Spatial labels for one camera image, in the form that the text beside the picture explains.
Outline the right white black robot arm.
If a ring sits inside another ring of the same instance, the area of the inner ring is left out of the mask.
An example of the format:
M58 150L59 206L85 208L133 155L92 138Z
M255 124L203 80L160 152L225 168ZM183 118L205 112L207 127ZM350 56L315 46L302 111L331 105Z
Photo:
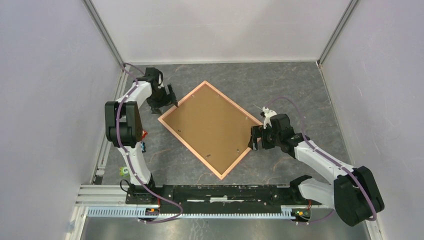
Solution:
M326 179L326 182L320 182L303 175L291 181L288 196L293 203L316 201L332 208L351 227L363 221L376 221L377 214L385 209L385 203L369 168L354 167L338 160L304 133L296 133L287 114L266 107L260 114L264 121L251 127L250 149L278 147Z

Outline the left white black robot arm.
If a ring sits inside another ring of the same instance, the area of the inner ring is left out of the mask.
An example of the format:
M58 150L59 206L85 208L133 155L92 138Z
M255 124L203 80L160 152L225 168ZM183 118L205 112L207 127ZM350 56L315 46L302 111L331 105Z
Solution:
M115 101L105 103L105 135L122 154L129 171L129 194L138 194L145 204L153 203L157 190L142 150L144 128L140 106L147 103L153 114L160 115L161 108L178 107L171 84L164 84L163 73L147 67L142 77L136 77L130 89Z

